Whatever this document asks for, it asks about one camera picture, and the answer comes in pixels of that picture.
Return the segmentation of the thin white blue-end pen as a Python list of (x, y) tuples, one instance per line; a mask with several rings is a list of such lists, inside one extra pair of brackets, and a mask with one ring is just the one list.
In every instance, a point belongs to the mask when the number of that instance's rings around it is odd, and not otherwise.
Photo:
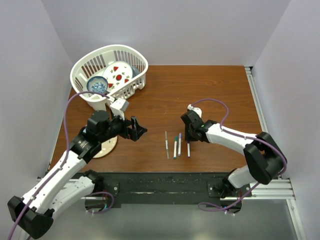
[(191, 157), (191, 145), (190, 145), (190, 141), (187, 141), (187, 157), (188, 157), (188, 158)]

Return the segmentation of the white purple-tip marker pen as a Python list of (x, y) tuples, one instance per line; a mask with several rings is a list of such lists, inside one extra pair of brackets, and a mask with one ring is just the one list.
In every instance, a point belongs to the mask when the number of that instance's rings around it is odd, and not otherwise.
[(177, 147), (178, 156), (181, 156), (181, 153), (182, 153), (182, 133), (180, 132), (178, 134), (178, 147)]

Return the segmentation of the white green-end marker pen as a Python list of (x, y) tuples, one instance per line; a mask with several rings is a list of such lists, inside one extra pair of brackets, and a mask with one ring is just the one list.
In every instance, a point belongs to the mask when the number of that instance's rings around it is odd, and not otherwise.
[(178, 155), (178, 136), (174, 137), (174, 146), (173, 146), (173, 158), (176, 159)]

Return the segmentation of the grey green pen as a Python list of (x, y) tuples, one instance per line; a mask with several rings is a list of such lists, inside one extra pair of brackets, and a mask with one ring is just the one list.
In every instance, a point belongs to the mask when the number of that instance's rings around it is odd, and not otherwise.
[(169, 153), (169, 141), (168, 141), (168, 133), (167, 131), (164, 132), (165, 134), (165, 150), (166, 150), (166, 156), (167, 159), (170, 159), (170, 153)]

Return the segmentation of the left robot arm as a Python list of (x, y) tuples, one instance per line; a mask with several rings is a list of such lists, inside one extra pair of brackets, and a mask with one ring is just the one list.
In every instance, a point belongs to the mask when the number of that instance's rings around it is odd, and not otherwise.
[(94, 171), (85, 173), (72, 186), (65, 185), (101, 151), (102, 143), (117, 136), (135, 142), (147, 131), (134, 116), (110, 117), (107, 111), (95, 111), (45, 177), (22, 197), (13, 196), (8, 201), (12, 230), (20, 227), (30, 238), (39, 239), (54, 219), (78, 199), (104, 194), (103, 178)]

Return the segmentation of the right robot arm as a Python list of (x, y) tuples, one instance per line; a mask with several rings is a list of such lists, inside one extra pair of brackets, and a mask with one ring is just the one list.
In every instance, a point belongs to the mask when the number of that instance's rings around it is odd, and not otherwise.
[(268, 185), (287, 169), (286, 157), (267, 132), (235, 131), (213, 120), (203, 121), (194, 110), (188, 110), (181, 119), (188, 141), (218, 144), (244, 156), (246, 165), (228, 173), (216, 189), (223, 198), (235, 196), (243, 186), (251, 183)]

